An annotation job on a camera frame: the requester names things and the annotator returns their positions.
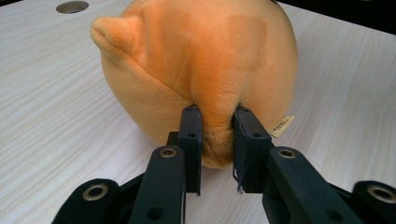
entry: plush toy ear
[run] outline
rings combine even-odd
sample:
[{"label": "plush toy ear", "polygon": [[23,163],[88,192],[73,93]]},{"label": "plush toy ear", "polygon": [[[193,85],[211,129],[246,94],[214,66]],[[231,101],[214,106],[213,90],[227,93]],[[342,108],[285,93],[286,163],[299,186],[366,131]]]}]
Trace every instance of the plush toy ear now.
[{"label": "plush toy ear", "polygon": [[193,102],[176,93],[142,68],[139,54],[139,22],[123,18],[99,18],[91,36],[102,54],[106,81],[128,114],[157,145],[178,131],[181,111]]},{"label": "plush toy ear", "polygon": [[129,58],[134,49],[133,22],[123,18],[100,17],[91,28],[91,37],[98,48],[114,63]]}]

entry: white table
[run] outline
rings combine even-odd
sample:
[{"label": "white table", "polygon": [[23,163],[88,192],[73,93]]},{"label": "white table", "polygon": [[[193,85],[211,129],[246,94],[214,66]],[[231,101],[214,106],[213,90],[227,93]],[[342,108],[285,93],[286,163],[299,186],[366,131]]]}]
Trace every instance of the white table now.
[{"label": "white table", "polygon": [[[0,223],[51,223],[80,184],[120,185],[146,170],[153,144],[106,84],[89,36],[98,16],[129,1],[61,0],[0,7]],[[396,37],[282,5],[300,68],[277,146],[302,151],[331,183],[396,186]],[[188,223],[266,223],[260,195],[239,195],[232,168],[203,168],[202,197],[188,195]]]}]

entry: bolt hole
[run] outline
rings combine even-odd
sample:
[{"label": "bolt hole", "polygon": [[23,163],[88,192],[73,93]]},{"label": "bolt hole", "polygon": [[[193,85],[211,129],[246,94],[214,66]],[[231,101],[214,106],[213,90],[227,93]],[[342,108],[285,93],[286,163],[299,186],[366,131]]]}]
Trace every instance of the bolt hole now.
[{"label": "bolt hole", "polygon": [[88,194],[90,195],[90,196],[98,196],[98,195],[100,195],[101,193],[103,192],[103,189],[102,188],[94,188],[94,189],[91,189],[89,192],[88,192]]},{"label": "bolt hole", "polygon": [[84,1],[71,1],[60,4],[56,7],[56,11],[63,14],[73,14],[87,9],[88,6],[89,4]]},{"label": "bolt hole", "polygon": [[163,209],[160,207],[153,207],[148,210],[148,219],[150,220],[159,220],[163,217]]},{"label": "bolt hole", "polygon": [[296,154],[290,150],[280,149],[277,154],[286,159],[293,159],[296,157]]},{"label": "bolt hole", "polygon": [[166,148],[161,150],[160,155],[164,158],[170,158],[170,157],[174,157],[177,154],[177,152],[172,149],[172,148]]},{"label": "bolt hole", "polygon": [[82,198],[85,201],[96,201],[103,198],[108,191],[108,187],[105,184],[91,185],[82,193]]},{"label": "bolt hole", "polygon": [[388,189],[372,185],[367,190],[379,201],[384,203],[396,203],[396,194]]},{"label": "bolt hole", "polygon": [[389,193],[385,192],[385,191],[382,190],[382,189],[375,189],[375,190],[374,190],[374,193],[375,193],[377,196],[382,197],[382,198],[385,198],[385,199],[391,199],[391,198],[392,198],[391,195],[390,195]]}]

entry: plush fabric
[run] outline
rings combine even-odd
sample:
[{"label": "plush fabric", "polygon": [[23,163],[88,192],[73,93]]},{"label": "plush fabric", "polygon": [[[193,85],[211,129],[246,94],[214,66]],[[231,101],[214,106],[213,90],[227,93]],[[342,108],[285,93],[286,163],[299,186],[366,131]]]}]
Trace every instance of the plush fabric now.
[{"label": "plush fabric", "polygon": [[111,90],[156,144],[178,131],[184,107],[200,108],[207,167],[233,161],[239,104],[266,129],[290,105],[296,43],[271,0],[135,0],[119,18],[94,21],[91,36]]}]

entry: white tag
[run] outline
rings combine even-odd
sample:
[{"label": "white tag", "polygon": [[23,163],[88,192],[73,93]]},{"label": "white tag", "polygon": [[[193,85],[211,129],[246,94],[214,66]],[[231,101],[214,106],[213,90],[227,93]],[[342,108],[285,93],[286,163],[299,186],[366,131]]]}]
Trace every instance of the white tag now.
[{"label": "white tag", "polygon": [[273,136],[274,138],[278,138],[280,135],[282,135],[283,132],[289,127],[291,122],[294,120],[295,116],[287,116],[283,118],[276,126],[275,128],[269,130],[269,134]]}]

